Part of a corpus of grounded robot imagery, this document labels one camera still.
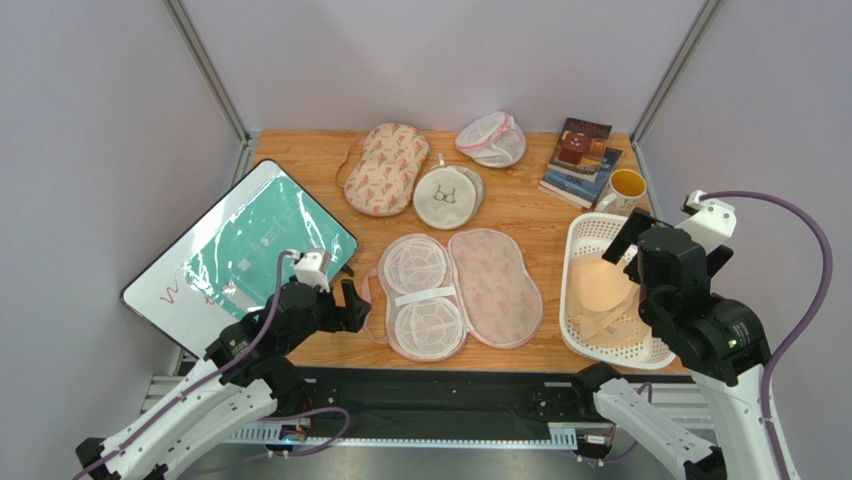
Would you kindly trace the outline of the beige padded bra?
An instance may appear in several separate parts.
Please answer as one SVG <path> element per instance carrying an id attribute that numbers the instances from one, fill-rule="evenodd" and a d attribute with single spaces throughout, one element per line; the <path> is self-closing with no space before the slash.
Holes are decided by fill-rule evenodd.
<path id="1" fill-rule="evenodd" d="M 624 273 L 626 266 L 593 254 L 569 262 L 568 323 L 588 346 L 626 348 L 650 332 L 638 313 L 638 285 Z"/>

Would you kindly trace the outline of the floral mesh laundry bag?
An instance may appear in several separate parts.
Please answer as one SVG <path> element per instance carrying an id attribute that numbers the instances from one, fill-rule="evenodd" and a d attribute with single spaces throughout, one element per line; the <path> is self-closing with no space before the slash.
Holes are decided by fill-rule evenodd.
<path id="1" fill-rule="evenodd" d="M 361 284 L 385 295 L 385 334 L 373 336 L 415 362 L 454 356 L 468 338 L 495 349 L 528 343 L 544 319 L 541 291 L 520 246 L 493 229 L 469 229 L 442 244 L 426 234 L 392 242 Z"/>
<path id="2" fill-rule="evenodd" d="M 337 183 L 344 199 L 365 215 L 401 214 L 430 153 L 426 137 L 411 125 L 388 122 L 374 127 L 357 145 L 359 160 L 346 180 Z"/>

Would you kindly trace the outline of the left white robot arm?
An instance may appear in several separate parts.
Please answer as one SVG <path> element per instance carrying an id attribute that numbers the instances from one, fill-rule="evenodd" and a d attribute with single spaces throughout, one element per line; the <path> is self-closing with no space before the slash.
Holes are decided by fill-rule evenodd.
<path id="1" fill-rule="evenodd" d="M 168 479 L 243 426 L 307 407 L 306 382 L 288 356 L 317 332 L 357 333 L 372 310 L 353 281 L 333 291 L 296 279 L 227 326 L 179 384 L 131 425 L 75 449 L 79 479 Z"/>

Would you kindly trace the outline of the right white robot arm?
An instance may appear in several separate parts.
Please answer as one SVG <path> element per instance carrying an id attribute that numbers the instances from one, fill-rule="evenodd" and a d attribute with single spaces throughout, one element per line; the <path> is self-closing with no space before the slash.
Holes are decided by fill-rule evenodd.
<path id="1" fill-rule="evenodd" d="M 761 320 L 740 301 L 712 293 L 712 277 L 733 256 L 735 226 L 720 206 L 692 210 L 678 226 L 635 209 L 603 259 L 639 287 L 638 313 L 678 356 L 704 397 L 717 441 L 687 431 L 634 390 L 609 364 L 576 374 L 585 410 L 624 430 L 676 479 L 795 479 L 798 476 L 765 381 L 771 357 Z"/>

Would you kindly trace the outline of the white yellow-inside mug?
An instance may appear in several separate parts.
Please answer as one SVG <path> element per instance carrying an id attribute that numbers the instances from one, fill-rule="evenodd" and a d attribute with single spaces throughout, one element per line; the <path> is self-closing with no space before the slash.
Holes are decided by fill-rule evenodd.
<path id="1" fill-rule="evenodd" d="M 629 216 L 647 191 L 645 179 L 637 172 L 615 170 L 593 208 L 594 212 Z"/>

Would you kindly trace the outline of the bottom blue book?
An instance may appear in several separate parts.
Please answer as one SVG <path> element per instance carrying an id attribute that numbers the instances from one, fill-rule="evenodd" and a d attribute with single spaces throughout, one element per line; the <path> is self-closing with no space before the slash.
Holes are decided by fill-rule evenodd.
<path id="1" fill-rule="evenodd" d="M 607 185 L 622 155 L 622 150 L 607 148 L 594 180 L 549 170 L 539 182 L 538 189 L 578 208 L 590 209 Z"/>

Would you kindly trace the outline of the teal sheet in plastic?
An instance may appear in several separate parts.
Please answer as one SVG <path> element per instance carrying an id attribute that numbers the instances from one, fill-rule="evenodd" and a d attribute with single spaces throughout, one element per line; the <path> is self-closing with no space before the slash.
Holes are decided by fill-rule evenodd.
<path id="1" fill-rule="evenodd" d="M 279 254 L 311 248 L 330 253 L 327 275 L 332 278 L 352 259 L 358 240 L 294 179 L 281 174 L 227 215 L 182 270 L 205 300 L 240 319 L 263 306 L 280 285 Z"/>

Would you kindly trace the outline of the white perforated plastic basket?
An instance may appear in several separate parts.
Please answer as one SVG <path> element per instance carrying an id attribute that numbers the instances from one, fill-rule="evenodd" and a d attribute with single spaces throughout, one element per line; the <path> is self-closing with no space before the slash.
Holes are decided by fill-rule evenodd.
<path id="1" fill-rule="evenodd" d="M 559 322 L 564 342 L 587 358 L 628 368 L 659 370 L 675 360 L 638 313 L 639 287 L 624 273 L 636 254 L 603 259 L 626 218 L 587 213 L 567 233 Z"/>

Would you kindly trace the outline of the white drawing board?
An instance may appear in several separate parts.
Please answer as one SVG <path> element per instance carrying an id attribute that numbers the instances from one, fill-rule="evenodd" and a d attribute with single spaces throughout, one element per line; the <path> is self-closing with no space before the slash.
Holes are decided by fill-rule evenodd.
<path id="1" fill-rule="evenodd" d="M 187 282 L 182 267 L 198 248 L 212 239 L 227 215 L 244 205 L 265 182 L 281 174 L 290 176 L 304 189 L 275 161 L 261 161 L 129 283 L 121 294 L 123 304 L 186 352 L 196 358 L 202 357 L 220 332 L 241 318 L 235 319 L 205 300 L 202 293 Z M 306 191 L 333 216 L 310 191 Z M 280 285 L 293 274 L 291 262 L 277 263 L 276 280 Z"/>

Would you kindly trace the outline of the top book dark cover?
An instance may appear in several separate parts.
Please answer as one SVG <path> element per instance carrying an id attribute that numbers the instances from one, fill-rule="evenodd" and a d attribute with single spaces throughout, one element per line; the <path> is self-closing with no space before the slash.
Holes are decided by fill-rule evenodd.
<path id="1" fill-rule="evenodd" d="M 548 162 L 548 169 L 594 181 L 603 164 L 611 125 L 568 117 Z"/>

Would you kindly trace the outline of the round white mesh bag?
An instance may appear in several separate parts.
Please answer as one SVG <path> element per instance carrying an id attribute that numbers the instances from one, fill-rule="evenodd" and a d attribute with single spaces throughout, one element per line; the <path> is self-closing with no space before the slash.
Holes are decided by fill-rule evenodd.
<path id="1" fill-rule="evenodd" d="M 437 230 L 463 227 L 477 213 L 485 194 L 481 176 L 461 166 L 448 164 L 443 154 L 438 164 L 418 181 L 413 207 L 419 219 Z"/>

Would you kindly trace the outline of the white pink-trimmed mesh bag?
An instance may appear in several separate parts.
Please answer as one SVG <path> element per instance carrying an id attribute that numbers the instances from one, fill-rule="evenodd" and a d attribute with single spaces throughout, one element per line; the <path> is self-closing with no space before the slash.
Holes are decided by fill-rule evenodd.
<path id="1" fill-rule="evenodd" d="M 523 157 L 527 141 L 513 116 L 495 111 L 461 130 L 455 147 L 479 165 L 502 169 Z"/>

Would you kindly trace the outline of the aluminium frame rail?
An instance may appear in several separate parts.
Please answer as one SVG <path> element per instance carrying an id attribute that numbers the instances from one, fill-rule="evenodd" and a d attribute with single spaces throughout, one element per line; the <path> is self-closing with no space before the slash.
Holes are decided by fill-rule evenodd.
<path id="1" fill-rule="evenodd" d="M 567 431 L 603 424 L 628 433 L 679 479 L 774 479 L 765 443 L 760 375 L 733 384 L 693 374 L 717 440 L 704 441 L 661 409 L 653 387 L 637 391 L 605 363 L 570 376 L 403 370 L 392 373 L 276 370 L 240 377 L 199 362 L 129 427 L 106 439 L 112 479 L 175 479 L 210 449 L 249 426 L 288 452 L 299 426 L 325 449 L 339 440 L 462 443 L 519 440 L 554 445 Z"/>

